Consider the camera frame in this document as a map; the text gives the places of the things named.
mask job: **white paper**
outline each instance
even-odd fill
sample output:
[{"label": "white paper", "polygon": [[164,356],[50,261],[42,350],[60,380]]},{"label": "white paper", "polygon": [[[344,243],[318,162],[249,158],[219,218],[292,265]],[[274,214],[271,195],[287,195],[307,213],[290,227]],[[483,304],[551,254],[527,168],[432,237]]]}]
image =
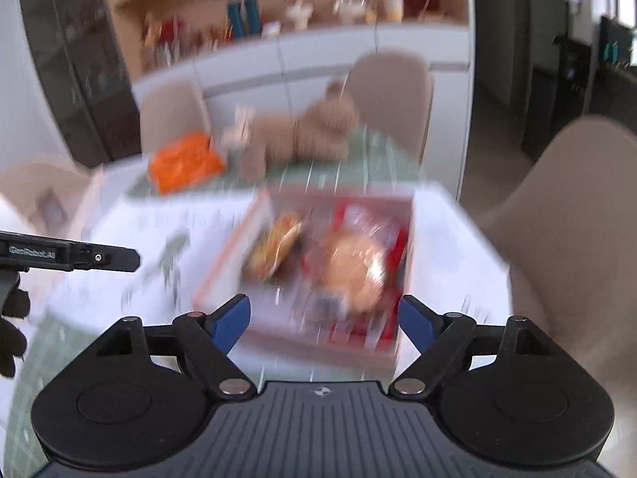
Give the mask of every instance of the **white paper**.
[{"label": "white paper", "polygon": [[251,202],[251,192],[120,201],[90,241],[137,250],[139,269],[74,271],[49,295],[46,307],[95,333],[129,315],[145,325],[170,323],[192,310],[192,295]]},{"label": "white paper", "polygon": [[[406,294],[438,314],[471,316],[504,325],[512,315],[508,266],[476,225],[437,183],[414,194],[411,272]],[[396,375],[420,356],[401,332]],[[493,357],[483,357],[479,365]]]}]

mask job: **cabinet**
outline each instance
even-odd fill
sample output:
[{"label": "cabinet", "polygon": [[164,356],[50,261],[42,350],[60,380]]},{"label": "cabinet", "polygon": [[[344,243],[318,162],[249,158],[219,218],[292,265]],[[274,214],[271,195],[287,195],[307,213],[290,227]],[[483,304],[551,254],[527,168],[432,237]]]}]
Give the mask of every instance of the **cabinet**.
[{"label": "cabinet", "polygon": [[326,67],[348,69],[359,57],[376,51],[374,28],[364,25],[282,36],[278,45],[284,73]]},{"label": "cabinet", "polygon": [[431,180],[460,195],[469,140],[469,72],[434,72],[434,95],[422,166]]},{"label": "cabinet", "polygon": [[256,45],[231,46],[199,57],[194,62],[204,91],[224,84],[281,76],[281,63],[275,41]]},{"label": "cabinet", "polygon": [[187,60],[173,66],[170,69],[160,70],[148,74],[138,79],[132,84],[133,95],[137,106],[141,109],[141,104],[149,93],[157,88],[170,84],[175,81],[190,80],[198,85],[197,75],[192,60]]},{"label": "cabinet", "polygon": [[71,154],[93,167],[139,152],[139,114],[103,0],[20,0],[37,75]]},{"label": "cabinet", "polygon": [[314,77],[311,79],[302,79],[300,81],[286,82],[288,94],[290,95],[290,105],[292,113],[299,114],[307,109],[307,107],[323,98],[327,85],[335,79],[345,79],[347,72],[335,74],[333,76]]},{"label": "cabinet", "polygon": [[430,64],[469,64],[469,27],[444,23],[378,25],[376,34],[379,49],[407,49]]},{"label": "cabinet", "polygon": [[206,99],[210,122],[218,134],[234,124],[234,112],[237,104],[247,104],[257,112],[290,113],[283,78],[276,84],[266,84],[257,88],[216,95]]}]

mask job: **teddy bear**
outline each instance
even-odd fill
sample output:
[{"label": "teddy bear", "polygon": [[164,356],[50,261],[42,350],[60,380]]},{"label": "teddy bear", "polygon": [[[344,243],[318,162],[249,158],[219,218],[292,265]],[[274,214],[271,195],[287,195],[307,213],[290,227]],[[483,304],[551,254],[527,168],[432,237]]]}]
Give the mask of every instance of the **teddy bear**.
[{"label": "teddy bear", "polygon": [[242,124],[235,130],[244,145],[240,174],[248,182],[263,180],[274,164],[346,161],[348,135],[359,124],[351,97],[331,88],[299,116],[254,114],[246,109],[238,109],[237,116],[242,116]]}]

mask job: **black appliance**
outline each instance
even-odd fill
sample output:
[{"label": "black appliance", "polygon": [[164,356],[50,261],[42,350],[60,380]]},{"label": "black appliance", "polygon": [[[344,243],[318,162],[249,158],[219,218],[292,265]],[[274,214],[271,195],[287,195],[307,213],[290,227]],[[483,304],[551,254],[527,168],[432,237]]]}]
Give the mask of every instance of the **black appliance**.
[{"label": "black appliance", "polygon": [[600,64],[629,66],[633,52],[633,29],[601,17],[600,21]]},{"label": "black appliance", "polygon": [[555,135],[584,110],[591,48],[566,37],[555,38],[559,66],[533,67],[522,150],[537,160]]}]

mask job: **food package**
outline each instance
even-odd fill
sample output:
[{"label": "food package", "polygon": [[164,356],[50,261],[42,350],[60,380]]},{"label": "food package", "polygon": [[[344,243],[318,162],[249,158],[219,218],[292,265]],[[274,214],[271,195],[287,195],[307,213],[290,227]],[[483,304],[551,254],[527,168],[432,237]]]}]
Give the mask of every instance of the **food package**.
[{"label": "food package", "polygon": [[161,195],[199,185],[224,172],[225,162],[204,132],[169,143],[149,163],[149,177]]},{"label": "food package", "polygon": [[391,350],[398,330],[398,304],[403,296],[401,286],[387,286],[377,306],[377,314],[329,324],[326,343],[372,349]]},{"label": "food package", "polygon": [[261,282],[272,278],[301,234],[301,218],[293,212],[279,215],[257,240],[246,266],[246,275]]},{"label": "food package", "polygon": [[332,228],[303,259],[305,315],[315,322],[343,321],[391,309],[393,301],[381,297],[396,280],[407,237],[399,223],[363,206],[338,206]]}]

